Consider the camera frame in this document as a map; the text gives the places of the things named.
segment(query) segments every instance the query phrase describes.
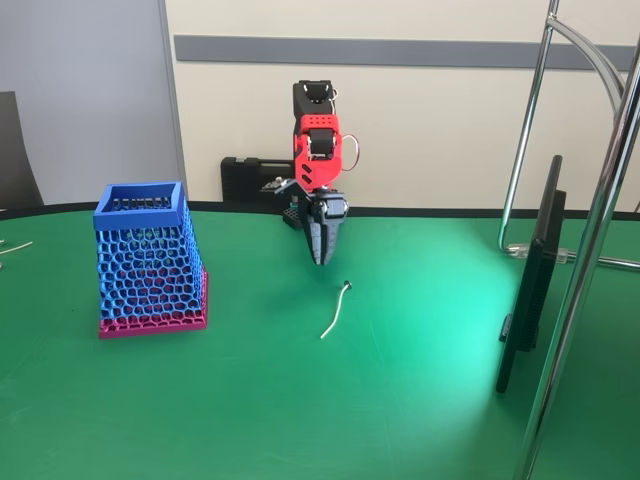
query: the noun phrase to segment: cable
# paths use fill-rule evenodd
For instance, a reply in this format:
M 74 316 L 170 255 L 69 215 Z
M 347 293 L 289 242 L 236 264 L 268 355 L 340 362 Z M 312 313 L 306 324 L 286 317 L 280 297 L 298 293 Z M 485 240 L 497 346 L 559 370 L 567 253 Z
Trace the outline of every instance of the cable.
M 336 114 L 336 98 L 338 98 L 338 90 L 337 89 L 333 89 L 333 95 L 331 96 L 331 99 L 329 100 L 331 102 L 331 113 L 333 115 Z
M 322 340 L 327 333 L 329 333 L 331 331 L 331 329 L 335 326 L 336 322 L 338 321 L 338 316 L 340 315 L 340 308 L 342 307 L 342 297 L 344 296 L 344 292 L 346 292 L 347 290 L 351 290 L 352 285 L 351 282 L 349 282 L 348 280 L 344 281 L 344 287 L 342 287 L 342 290 L 340 291 L 340 297 L 338 297 L 338 306 L 336 307 L 336 314 L 333 316 L 333 322 L 331 322 L 331 325 L 329 325 L 329 328 L 327 328 L 324 333 L 322 335 L 320 335 L 320 340 Z
M 0 255 L 4 255 L 5 253 L 9 253 L 9 252 L 15 252 L 16 250 L 20 250 L 21 248 L 28 247 L 32 243 L 33 242 L 29 242 L 29 243 L 25 243 L 24 245 L 20 245 L 19 247 L 10 248 L 9 250 L 3 250 L 2 252 L 0 252 Z
M 356 138 L 355 135 L 351 135 L 350 133 L 347 134 L 347 135 L 343 135 L 342 136 L 343 140 L 345 138 L 350 138 L 351 140 L 353 140 L 353 143 L 356 145 L 356 161 L 354 162 L 354 164 L 350 168 L 343 168 L 342 169 L 343 172 L 350 172 L 351 170 L 356 168 L 356 165 L 358 165 L 358 160 L 360 160 L 360 142 L 358 141 L 358 139 Z

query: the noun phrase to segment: monitor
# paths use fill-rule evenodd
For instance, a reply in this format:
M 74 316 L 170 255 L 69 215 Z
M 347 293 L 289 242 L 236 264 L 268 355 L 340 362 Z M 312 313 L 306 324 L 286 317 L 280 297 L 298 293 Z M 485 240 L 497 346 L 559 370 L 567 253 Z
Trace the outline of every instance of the monitor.
M 505 318 L 500 333 L 504 350 L 496 384 L 499 393 L 507 390 L 516 352 L 528 352 L 536 345 L 538 324 L 558 256 L 564 218 L 566 193 L 557 189 L 561 165 L 562 157 L 553 157 L 518 296 L 513 312 Z

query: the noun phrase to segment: metal stand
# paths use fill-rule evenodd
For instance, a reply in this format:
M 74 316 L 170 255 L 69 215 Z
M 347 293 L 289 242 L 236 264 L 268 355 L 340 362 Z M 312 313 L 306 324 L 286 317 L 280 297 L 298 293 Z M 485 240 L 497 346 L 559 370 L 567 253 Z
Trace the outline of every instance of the metal stand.
M 551 37 L 553 32 L 556 31 L 573 43 L 578 49 L 587 57 L 589 62 L 593 65 L 596 72 L 600 75 L 604 86 L 609 95 L 611 101 L 611 107 L 613 108 L 614 118 L 618 113 L 621 105 L 621 98 L 624 93 L 624 81 L 620 76 L 620 73 L 611 64 L 609 59 L 605 57 L 598 48 L 591 43 L 587 38 L 580 33 L 563 24 L 556 18 L 558 11 L 558 4 L 560 0 L 551 0 L 549 3 L 549 10 L 547 12 L 547 20 L 545 22 L 544 33 L 542 35 L 542 41 L 540 44 L 540 53 L 538 54 L 538 61 L 536 63 L 535 73 L 533 75 L 533 83 L 531 85 L 531 93 L 529 94 L 529 101 L 527 102 L 527 110 L 524 116 L 524 122 L 522 125 L 522 131 L 520 133 L 520 140 L 518 142 L 518 150 L 516 152 L 515 162 L 513 164 L 513 170 L 511 172 L 511 179 L 509 181 L 509 189 L 507 190 L 507 198 L 504 202 L 504 210 L 502 212 L 502 221 L 500 222 L 500 230 L 498 233 L 498 248 L 500 251 L 512 255 L 514 257 L 524 257 L 526 252 L 522 251 L 526 249 L 524 245 L 505 245 L 505 237 L 507 233 L 507 227 L 511 218 L 511 211 L 513 210 L 513 201 L 516 196 L 516 189 L 518 188 L 518 180 L 520 179 L 520 173 L 522 170 L 522 164 L 524 162 L 525 152 L 527 150 L 527 143 L 529 141 L 529 133 L 531 132 L 531 125 L 533 123 L 533 115 L 536 110 L 536 104 L 538 102 L 538 95 L 540 93 L 540 86 L 542 85 L 542 77 L 544 75 L 544 69 L 547 61 L 547 54 L 549 52 L 549 46 L 551 45 Z M 575 261 L 575 252 L 569 251 L 567 258 L 570 261 Z M 634 270 L 640 270 L 640 262 L 634 260 L 626 260 L 622 258 L 600 257 L 598 263 L 601 265 L 608 265 L 614 267 L 622 267 Z
M 547 354 L 542 372 L 542 378 L 540 379 L 540 384 L 536 392 L 536 398 L 525 432 L 524 444 L 513 475 L 514 480 L 528 480 L 531 478 L 542 434 L 548 423 L 549 409 L 555 398 L 558 381 L 564 370 L 577 320 L 582 313 L 586 295 L 597 264 L 615 265 L 633 269 L 640 267 L 638 262 L 599 257 L 640 125 L 640 40 L 638 41 L 626 87 L 623 88 L 619 75 L 597 48 L 580 34 L 561 24 L 556 19 L 555 15 L 558 2 L 559 0 L 551 0 L 549 5 L 549 16 L 542 38 L 540 57 L 538 58 L 538 66 L 531 89 L 531 97 L 529 98 L 527 114 L 520 137 L 518 154 L 511 176 L 511 184 L 509 185 L 509 193 L 507 195 L 500 235 L 498 237 L 498 245 L 501 250 L 512 253 L 510 250 L 504 248 L 504 234 L 511 213 L 515 187 L 520 175 L 524 150 L 531 128 L 533 110 L 535 109 L 540 82 L 542 80 L 542 72 L 551 41 L 551 33 L 554 29 L 571 40 L 593 63 L 605 81 L 605 86 L 609 92 L 609 97 L 611 98 L 611 103 L 616 111 L 616 115 L 607 156 L 600 174 L 600 179 L 598 180 L 591 209 L 589 210 L 580 247 L 578 248 L 578 253 L 574 255 L 575 266 L 573 267 L 571 280 L 564 295 L 558 322 L 553 333 L 549 353 Z

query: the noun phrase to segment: green tabletop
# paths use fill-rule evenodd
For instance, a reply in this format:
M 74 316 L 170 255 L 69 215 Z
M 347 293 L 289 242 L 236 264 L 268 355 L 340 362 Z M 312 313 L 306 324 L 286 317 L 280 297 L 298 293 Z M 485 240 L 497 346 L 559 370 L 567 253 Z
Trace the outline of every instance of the green tabletop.
M 0 257 L 0 479 L 511 479 L 570 265 L 498 396 L 524 262 L 496 251 L 497 219 L 350 218 L 316 267 L 276 216 L 192 215 L 209 328 L 111 340 L 91 212 L 0 222 L 7 247 L 34 242 Z M 638 245 L 613 222 L 604 253 Z M 638 478 L 639 304 L 640 275 L 598 269 L 535 480 Z

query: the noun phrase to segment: black chair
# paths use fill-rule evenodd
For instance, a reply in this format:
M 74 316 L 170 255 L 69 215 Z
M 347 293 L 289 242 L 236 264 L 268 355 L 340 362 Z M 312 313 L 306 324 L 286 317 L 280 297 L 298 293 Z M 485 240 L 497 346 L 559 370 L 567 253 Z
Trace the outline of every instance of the black chair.
M 22 138 L 15 92 L 0 92 L 0 209 L 42 205 Z

